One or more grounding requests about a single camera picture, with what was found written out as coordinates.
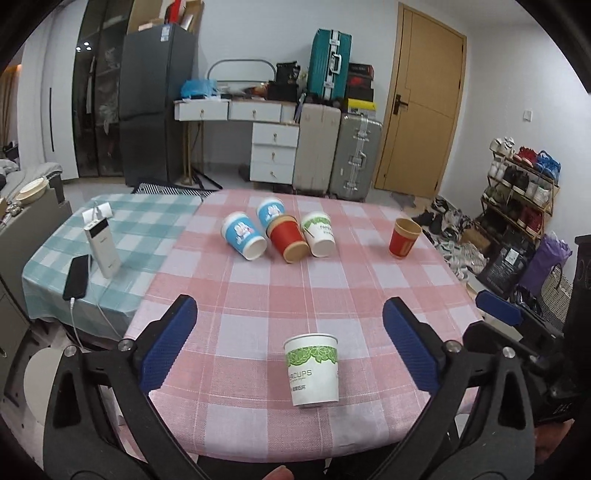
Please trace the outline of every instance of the smartphone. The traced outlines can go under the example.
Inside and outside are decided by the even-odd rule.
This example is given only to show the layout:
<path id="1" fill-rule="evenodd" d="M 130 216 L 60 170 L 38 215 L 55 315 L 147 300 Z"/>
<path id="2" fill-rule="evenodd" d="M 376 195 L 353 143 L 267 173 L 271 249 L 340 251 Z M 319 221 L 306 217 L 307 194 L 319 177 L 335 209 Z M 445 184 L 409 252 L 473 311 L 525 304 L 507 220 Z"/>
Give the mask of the smartphone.
<path id="1" fill-rule="evenodd" d="M 64 286 L 64 293 L 61 296 L 64 300 L 69 301 L 71 298 L 82 299 L 86 295 L 86 287 L 88 286 L 88 255 L 72 258 L 70 263 L 70 271 L 66 278 L 66 286 Z"/>

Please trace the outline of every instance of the blue paper cup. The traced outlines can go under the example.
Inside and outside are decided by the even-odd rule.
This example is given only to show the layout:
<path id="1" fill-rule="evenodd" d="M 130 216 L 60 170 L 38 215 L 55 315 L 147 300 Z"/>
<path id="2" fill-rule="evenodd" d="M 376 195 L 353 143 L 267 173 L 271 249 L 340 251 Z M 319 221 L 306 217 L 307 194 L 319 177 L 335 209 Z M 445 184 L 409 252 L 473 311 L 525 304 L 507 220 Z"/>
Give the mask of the blue paper cup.
<path id="1" fill-rule="evenodd" d="M 267 240 L 244 212 L 233 212 L 228 215 L 223 221 L 221 233 L 226 242 L 247 260 L 259 258 L 267 248 Z"/>
<path id="2" fill-rule="evenodd" d="M 275 197 L 264 199 L 256 209 L 256 216 L 259 217 L 259 221 L 261 222 L 265 233 L 273 219 L 284 213 L 285 206 L 283 205 L 283 202 Z"/>

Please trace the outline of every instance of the gray blanket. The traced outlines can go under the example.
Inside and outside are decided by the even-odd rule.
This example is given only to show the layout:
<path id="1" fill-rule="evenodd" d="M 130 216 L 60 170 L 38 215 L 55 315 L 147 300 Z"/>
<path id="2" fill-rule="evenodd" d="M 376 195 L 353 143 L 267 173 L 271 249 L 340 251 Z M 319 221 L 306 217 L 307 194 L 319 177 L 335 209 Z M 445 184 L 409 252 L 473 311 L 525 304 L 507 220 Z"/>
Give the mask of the gray blanket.
<path id="1" fill-rule="evenodd" d="M 42 163 L 34 168 L 25 168 L 9 173 L 6 176 L 6 186 L 0 191 L 0 197 L 11 200 L 27 183 L 54 172 L 62 172 L 59 163 Z"/>

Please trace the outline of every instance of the pink checkered tablecloth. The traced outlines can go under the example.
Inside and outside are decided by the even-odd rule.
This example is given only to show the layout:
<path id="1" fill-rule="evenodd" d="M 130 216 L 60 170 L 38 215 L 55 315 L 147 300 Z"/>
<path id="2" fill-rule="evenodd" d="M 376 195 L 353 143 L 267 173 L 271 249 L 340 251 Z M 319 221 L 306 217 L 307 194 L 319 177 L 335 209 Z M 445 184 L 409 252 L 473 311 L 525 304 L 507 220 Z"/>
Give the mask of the pink checkered tablecloth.
<path id="1" fill-rule="evenodd" d="M 428 394 L 416 389 L 382 325 L 401 297 L 443 340 L 480 319 L 465 288 L 421 236 L 410 255 L 388 252 L 395 208 L 279 195 L 301 218 L 324 210 L 338 254 L 288 265 L 269 247 L 249 262 L 220 236 L 223 218 L 256 220 L 263 192 L 217 192 L 199 207 L 155 276 L 127 336 L 136 338 L 179 294 L 197 301 L 197 325 L 164 385 L 150 394 L 189 453 L 287 462 L 360 452 L 400 440 Z M 338 405 L 291 405 L 283 342 L 327 332 L 339 340 Z"/>

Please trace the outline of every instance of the teal checkered tablecloth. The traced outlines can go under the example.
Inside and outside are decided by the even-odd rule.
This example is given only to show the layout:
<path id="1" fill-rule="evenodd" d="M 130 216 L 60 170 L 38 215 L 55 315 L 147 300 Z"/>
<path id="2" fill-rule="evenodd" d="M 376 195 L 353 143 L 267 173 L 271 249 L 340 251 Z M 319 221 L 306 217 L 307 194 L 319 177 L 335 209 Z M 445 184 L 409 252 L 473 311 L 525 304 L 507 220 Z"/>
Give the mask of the teal checkered tablecloth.
<path id="1" fill-rule="evenodd" d="M 82 212 L 109 202 L 113 217 L 109 226 L 122 266 L 117 275 L 103 278 L 93 262 L 86 297 L 76 300 L 76 328 L 91 335 L 117 339 L 97 307 L 121 337 L 138 309 L 154 275 L 185 230 L 201 198 L 191 195 L 101 195 L 89 201 L 53 233 L 33 255 L 22 272 L 29 317 L 53 317 L 72 324 L 70 304 L 61 295 L 73 257 L 90 253 Z"/>

